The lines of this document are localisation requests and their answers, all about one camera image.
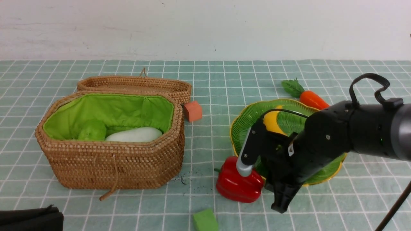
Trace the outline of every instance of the basket handle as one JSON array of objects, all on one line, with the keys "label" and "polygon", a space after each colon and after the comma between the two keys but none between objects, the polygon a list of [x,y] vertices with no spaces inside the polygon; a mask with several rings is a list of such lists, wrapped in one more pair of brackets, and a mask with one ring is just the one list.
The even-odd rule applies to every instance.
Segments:
[{"label": "basket handle", "polygon": [[110,191],[106,192],[103,196],[100,197],[100,201],[103,201],[107,199],[111,194],[115,192],[115,188],[117,187],[117,182],[118,182],[118,169],[117,169],[117,164],[115,163],[115,154],[113,154],[113,162],[114,162],[114,169],[115,169],[115,181],[114,185],[111,188]]}]

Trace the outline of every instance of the wicker basket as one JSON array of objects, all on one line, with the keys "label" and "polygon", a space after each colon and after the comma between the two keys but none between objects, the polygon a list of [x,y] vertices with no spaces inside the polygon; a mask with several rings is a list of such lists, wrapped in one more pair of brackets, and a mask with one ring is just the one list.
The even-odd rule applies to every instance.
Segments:
[{"label": "wicker basket", "polygon": [[142,94],[162,92],[169,95],[179,104],[190,102],[191,84],[175,79],[161,79],[147,77],[145,68],[139,76],[95,76],[81,80],[77,83],[77,90],[125,90]]},{"label": "wicker basket", "polygon": [[99,91],[125,95],[161,95],[174,104],[170,130],[154,141],[125,143],[51,139],[43,129],[46,120],[61,106],[94,91],[80,91],[56,101],[35,130],[37,141],[58,181],[73,189],[154,189],[181,170],[184,155],[184,122],[180,104],[168,95],[129,91]]}]

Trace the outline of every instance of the yellow plate rim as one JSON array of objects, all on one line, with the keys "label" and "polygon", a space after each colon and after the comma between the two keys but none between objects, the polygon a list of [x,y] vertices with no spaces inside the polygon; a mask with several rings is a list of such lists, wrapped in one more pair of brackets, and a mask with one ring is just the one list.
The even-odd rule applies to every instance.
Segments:
[{"label": "yellow plate rim", "polygon": [[[301,106],[303,106],[303,107],[306,107],[306,108],[308,108],[308,109],[313,109],[314,111],[320,111],[320,110],[318,110],[318,109],[316,109],[316,108],[309,107],[309,106],[301,103],[300,101],[297,101],[297,100],[294,100],[294,99],[287,99],[287,98],[285,98],[285,99],[263,100],[263,101],[255,102],[255,103],[252,103],[252,104],[248,105],[247,107],[245,107],[245,108],[243,108],[243,109],[241,110],[240,114],[233,120],[233,122],[231,123],[231,126],[230,126],[230,141],[231,141],[231,146],[233,147],[234,155],[235,155],[236,157],[238,157],[238,154],[237,154],[237,152],[236,152],[236,147],[234,146],[233,137],[231,136],[231,130],[232,130],[232,128],[233,128],[233,124],[235,123],[235,121],[241,116],[241,114],[244,112],[244,110],[245,110],[246,108],[248,108],[249,106],[254,105],[254,104],[258,104],[258,103],[261,103],[261,102],[273,102],[273,101],[277,101],[277,100],[286,100],[286,101],[295,102],[295,103],[297,103],[297,104],[299,104],[299,105],[301,105]],[[339,163],[338,169],[337,169],[337,170],[335,171],[335,173],[332,174],[330,177],[328,177],[328,178],[326,178],[326,179],[324,179],[324,180],[322,180],[322,181],[319,181],[319,182],[315,182],[315,183],[311,183],[311,184],[303,184],[303,186],[321,184],[321,183],[327,182],[327,181],[329,181],[331,178],[335,177],[335,176],[339,173],[339,171],[341,170],[341,168],[342,168],[342,163],[344,162],[344,160],[345,160],[346,157],[347,157],[347,153],[344,153],[344,157],[342,158],[341,162]]]}]

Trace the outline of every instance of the orange carrot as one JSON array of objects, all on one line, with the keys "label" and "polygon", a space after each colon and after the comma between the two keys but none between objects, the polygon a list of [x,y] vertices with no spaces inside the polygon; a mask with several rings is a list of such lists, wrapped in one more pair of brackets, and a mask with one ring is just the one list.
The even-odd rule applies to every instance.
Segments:
[{"label": "orange carrot", "polygon": [[316,93],[310,90],[304,90],[304,88],[298,83],[297,79],[284,80],[281,84],[287,93],[289,93],[292,97],[300,98],[300,102],[309,107],[313,107],[318,110],[323,110],[329,107],[329,105]]},{"label": "orange carrot", "polygon": [[329,105],[321,97],[310,90],[301,93],[300,102],[309,107],[313,107],[319,110],[323,110],[329,107]]}]

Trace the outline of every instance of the orange sponge block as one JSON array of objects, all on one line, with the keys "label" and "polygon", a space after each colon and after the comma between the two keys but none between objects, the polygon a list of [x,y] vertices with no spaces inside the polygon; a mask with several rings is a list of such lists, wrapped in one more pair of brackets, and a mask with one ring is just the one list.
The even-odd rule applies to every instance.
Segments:
[{"label": "orange sponge block", "polygon": [[193,122],[203,117],[203,110],[196,100],[184,104],[183,110],[188,122]]}]

